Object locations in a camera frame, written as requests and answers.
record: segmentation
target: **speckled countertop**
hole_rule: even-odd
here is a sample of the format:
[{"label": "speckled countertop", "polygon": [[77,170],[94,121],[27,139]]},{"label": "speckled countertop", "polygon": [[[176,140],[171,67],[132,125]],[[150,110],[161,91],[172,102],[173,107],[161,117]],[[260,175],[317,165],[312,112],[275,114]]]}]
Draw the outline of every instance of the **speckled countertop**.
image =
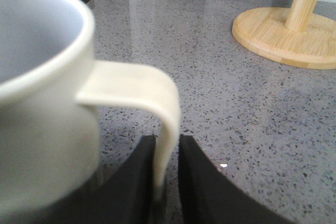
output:
[{"label": "speckled countertop", "polygon": [[[288,0],[93,0],[98,59],[168,73],[181,97],[181,133],[248,195],[297,223],[336,222],[336,70],[281,65],[231,34],[235,17]],[[336,4],[316,13],[336,19]],[[160,122],[133,109],[100,108],[105,175]],[[167,174],[167,222],[182,223],[177,148]]]}]

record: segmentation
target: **bamboo stand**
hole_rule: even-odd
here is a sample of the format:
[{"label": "bamboo stand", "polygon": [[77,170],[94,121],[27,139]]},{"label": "bamboo stand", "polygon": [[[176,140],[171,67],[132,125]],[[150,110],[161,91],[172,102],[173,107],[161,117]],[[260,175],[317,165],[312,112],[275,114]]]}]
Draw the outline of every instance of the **bamboo stand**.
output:
[{"label": "bamboo stand", "polygon": [[314,14],[317,0],[294,0],[291,9],[266,7],[241,13],[232,33],[267,59],[310,69],[336,68],[336,22]]}]

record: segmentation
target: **gray countertop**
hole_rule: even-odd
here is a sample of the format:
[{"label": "gray countertop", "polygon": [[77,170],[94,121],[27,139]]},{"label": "gray countertop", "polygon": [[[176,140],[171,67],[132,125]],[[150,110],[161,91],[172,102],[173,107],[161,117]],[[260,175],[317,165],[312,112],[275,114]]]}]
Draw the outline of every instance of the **gray countertop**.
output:
[{"label": "gray countertop", "polygon": [[[144,63],[179,89],[181,133],[193,135],[237,187],[297,223],[336,220],[336,70],[264,59],[238,44],[241,12],[288,0],[92,0],[98,59]],[[336,4],[316,13],[336,19]],[[100,110],[108,176],[141,135],[158,134],[147,112]],[[167,172],[169,223],[182,223],[177,148]]]}]

